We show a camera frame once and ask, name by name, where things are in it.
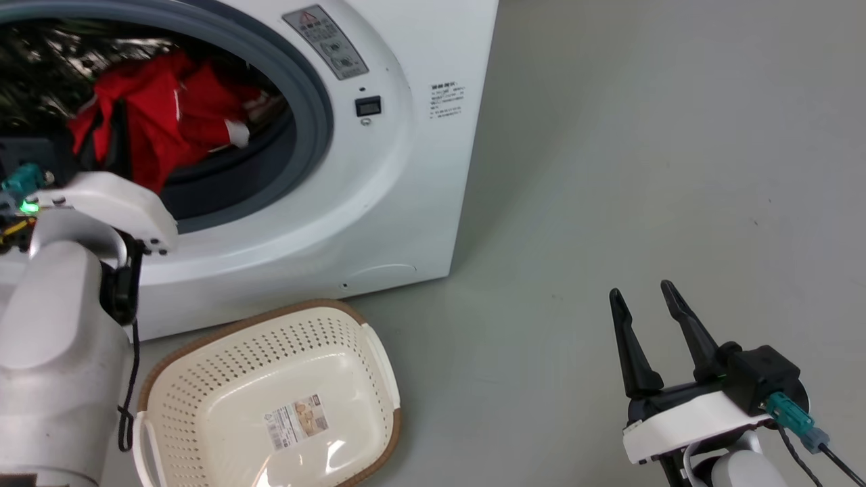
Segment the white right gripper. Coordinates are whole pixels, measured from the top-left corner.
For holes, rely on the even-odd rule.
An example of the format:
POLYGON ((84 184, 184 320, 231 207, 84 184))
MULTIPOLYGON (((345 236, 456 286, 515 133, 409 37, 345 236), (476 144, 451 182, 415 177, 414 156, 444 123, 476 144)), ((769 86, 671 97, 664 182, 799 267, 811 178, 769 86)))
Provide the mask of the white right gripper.
POLYGON ((687 343, 697 382, 663 389, 661 375, 650 366, 633 330, 624 296, 619 289, 611 289, 610 312, 620 369, 625 394, 631 401, 622 433, 631 463, 654 461, 696 442, 716 442, 771 420, 766 413, 747 414, 723 392, 721 379, 726 373, 716 357, 719 346, 672 281, 662 280, 660 289, 687 343))

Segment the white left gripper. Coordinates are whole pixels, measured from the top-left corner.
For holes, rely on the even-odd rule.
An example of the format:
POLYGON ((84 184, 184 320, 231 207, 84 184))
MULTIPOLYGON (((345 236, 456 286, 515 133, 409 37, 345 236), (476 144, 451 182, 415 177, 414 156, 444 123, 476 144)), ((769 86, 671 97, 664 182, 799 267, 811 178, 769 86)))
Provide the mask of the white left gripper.
POLYGON ((97 258, 130 258, 138 241, 150 252, 177 249, 177 222, 161 198, 124 179, 132 178, 126 101, 115 102, 105 121, 101 167, 108 172, 80 172, 66 186, 35 192, 40 212, 30 258, 57 241, 73 241, 97 258))

